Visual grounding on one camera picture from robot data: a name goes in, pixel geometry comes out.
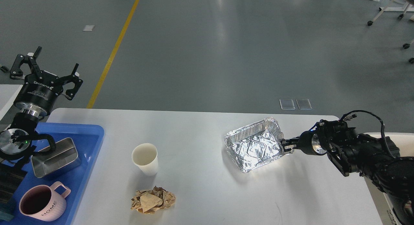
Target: crumpled paper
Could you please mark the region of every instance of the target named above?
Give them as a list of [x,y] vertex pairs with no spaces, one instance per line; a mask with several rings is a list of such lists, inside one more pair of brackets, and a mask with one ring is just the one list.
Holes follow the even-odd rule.
[[155,186],[152,190],[137,191],[132,199],[131,210],[140,213],[153,214],[159,209],[169,208],[176,202],[176,196],[161,187]]

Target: concrete floor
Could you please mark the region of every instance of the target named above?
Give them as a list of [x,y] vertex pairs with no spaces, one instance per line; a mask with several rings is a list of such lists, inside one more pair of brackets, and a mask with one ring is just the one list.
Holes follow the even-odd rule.
[[[43,70],[64,76],[79,63],[82,88],[55,107],[86,107],[133,2],[0,0],[0,63],[11,67],[39,45]],[[388,2],[140,0],[94,108],[339,117],[365,109],[386,132],[414,132],[414,51],[402,49],[414,38],[413,13],[366,24]],[[22,83],[2,74],[1,84]],[[309,98],[313,110],[281,110],[281,98]],[[363,114],[350,125],[380,131]]]

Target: gripper logo text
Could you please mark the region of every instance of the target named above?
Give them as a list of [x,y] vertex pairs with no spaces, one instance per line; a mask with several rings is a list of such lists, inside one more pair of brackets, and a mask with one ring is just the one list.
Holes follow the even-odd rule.
[[49,87],[49,86],[46,86],[46,85],[41,84],[41,83],[38,83],[38,82],[36,82],[36,81],[34,81],[33,83],[34,83],[34,84],[38,84],[38,85],[40,85],[40,86],[45,86],[45,87],[47,87],[47,88],[49,88],[49,89],[50,89],[50,87]]
[[45,216],[48,213],[50,213],[55,208],[55,206],[56,206],[56,201],[53,201],[53,205],[45,213],[43,213],[42,216]]

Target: white paper cup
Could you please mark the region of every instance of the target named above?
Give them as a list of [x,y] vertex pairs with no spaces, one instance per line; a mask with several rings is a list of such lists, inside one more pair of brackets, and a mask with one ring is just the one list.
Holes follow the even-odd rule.
[[132,151],[132,162],[147,176],[154,176],[158,172],[157,148],[150,143],[137,146]]

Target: mug handle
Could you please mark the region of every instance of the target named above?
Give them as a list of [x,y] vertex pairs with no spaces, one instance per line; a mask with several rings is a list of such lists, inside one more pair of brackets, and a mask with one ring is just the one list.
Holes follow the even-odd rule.
[[70,192],[71,192],[71,190],[70,190],[70,188],[68,188],[68,187],[66,187],[66,186],[64,186],[63,184],[62,184],[62,182],[60,182],[60,181],[56,181],[56,182],[54,182],[50,187],[53,189],[53,190],[56,190],[59,186],[62,186],[63,188],[65,188],[66,190],[65,190],[65,192],[63,192],[63,194],[61,194],[61,196],[63,197],[63,198],[66,198],[69,194],[70,194]]

